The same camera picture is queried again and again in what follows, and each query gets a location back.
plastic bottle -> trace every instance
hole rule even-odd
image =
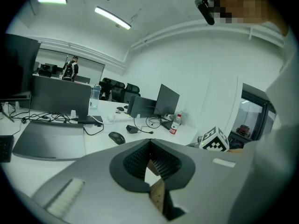
[[[95,84],[92,88],[92,93],[90,95],[90,108],[97,109],[99,105],[99,98],[100,98],[101,86]]]
[[[171,134],[177,133],[178,127],[181,124],[181,117],[182,117],[182,115],[178,114],[178,116],[174,119],[174,121],[171,125],[171,128],[170,128],[170,131],[169,131]]]

computer mouse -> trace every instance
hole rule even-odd
[[[109,137],[118,145],[126,143],[125,138],[117,132],[111,132]]]

glass window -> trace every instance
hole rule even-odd
[[[242,98],[232,132],[255,140],[262,121],[262,110],[261,106]]]
[[[275,120],[275,117],[276,117],[275,113],[273,113],[271,111],[268,112],[268,115],[266,118],[266,123],[265,123],[265,128],[263,130],[262,136],[270,133],[273,123],[274,123],[274,120]]]
[[[68,61],[71,61],[73,56],[73,54],[40,48],[36,56],[36,62],[39,63],[37,64],[39,67],[46,63],[57,65],[57,67],[60,69],[58,72],[56,72],[56,74],[52,74],[52,77],[59,77],[62,74],[62,68],[64,64]],[[78,67],[78,76],[76,78],[77,82],[86,83],[86,80],[90,79],[90,84],[99,83],[100,77],[103,73],[104,65],[79,56]]]

black chair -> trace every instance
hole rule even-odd
[[[112,86],[111,94],[113,102],[121,103],[121,91],[124,90],[125,84],[122,82],[116,82],[114,86]]]
[[[52,72],[50,70],[50,66],[48,65],[42,65],[41,69],[38,71],[38,75],[42,77],[51,77]]]
[[[140,97],[140,89],[138,86],[133,84],[127,84],[127,87],[124,91],[121,93],[121,102],[122,103],[129,103],[131,96],[139,96]]]
[[[133,84],[127,84],[126,90],[130,91],[131,93],[138,94],[140,92],[140,89],[138,86]]]
[[[121,103],[126,103],[126,104],[129,104],[130,102],[130,99],[131,99],[131,96],[138,96],[140,97],[140,94],[139,93],[132,93],[128,90],[122,90],[121,91]]]
[[[103,81],[100,81],[99,85],[101,86],[100,99],[109,100],[112,85]]]

